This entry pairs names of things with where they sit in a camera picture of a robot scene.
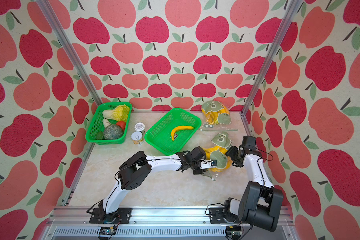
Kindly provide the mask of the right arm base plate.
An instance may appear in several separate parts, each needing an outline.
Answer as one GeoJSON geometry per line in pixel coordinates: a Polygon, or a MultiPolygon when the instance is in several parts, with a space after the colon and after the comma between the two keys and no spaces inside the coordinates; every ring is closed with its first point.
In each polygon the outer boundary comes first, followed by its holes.
{"type": "Polygon", "coordinates": [[[237,224],[238,217],[225,210],[224,207],[207,206],[205,215],[209,218],[211,224],[237,224]]]}

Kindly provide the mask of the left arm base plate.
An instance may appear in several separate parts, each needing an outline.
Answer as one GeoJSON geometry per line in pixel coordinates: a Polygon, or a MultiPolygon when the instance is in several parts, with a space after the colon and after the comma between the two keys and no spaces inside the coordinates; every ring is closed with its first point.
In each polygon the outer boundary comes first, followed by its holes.
{"type": "Polygon", "coordinates": [[[94,208],[93,210],[87,210],[87,213],[91,215],[89,222],[91,224],[128,224],[130,222],[132,209],[131,208],[119,208],[116,212],[105,214],[101,212],[102,209],[94,208]]]}

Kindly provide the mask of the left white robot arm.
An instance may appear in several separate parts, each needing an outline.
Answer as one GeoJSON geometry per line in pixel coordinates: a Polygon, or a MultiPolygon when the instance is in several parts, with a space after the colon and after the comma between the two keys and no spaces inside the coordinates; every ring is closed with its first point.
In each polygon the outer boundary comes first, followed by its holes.
{"type": "Polygon", "coordinates": [[[192,151],[178,152],[170,156],[148,156],[139,151],[125,161],[115,173],[116,183],[107,197],[99,202],[102,215],[112,214],[129,191],[139,187],[149,174],[162,171],[193,171],[200,175],[207,169],[215,168],[216,161],[207,160],[206,152],[200,146],[192,151]]]}

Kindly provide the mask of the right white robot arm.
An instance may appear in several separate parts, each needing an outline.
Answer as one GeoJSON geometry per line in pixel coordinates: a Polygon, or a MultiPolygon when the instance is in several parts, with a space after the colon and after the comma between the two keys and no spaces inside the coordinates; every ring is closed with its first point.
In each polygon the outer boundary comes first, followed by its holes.
{"type": "Polygon", "coordinates": [[[240,200],[229,198],[224,205],[224,221],[247,223],[274,232],[279,222],[284,195],[268,178],[261,153],[255,148],[232,146],[226,155],[234,167],[244,167],[249,182],[240,200]]]}

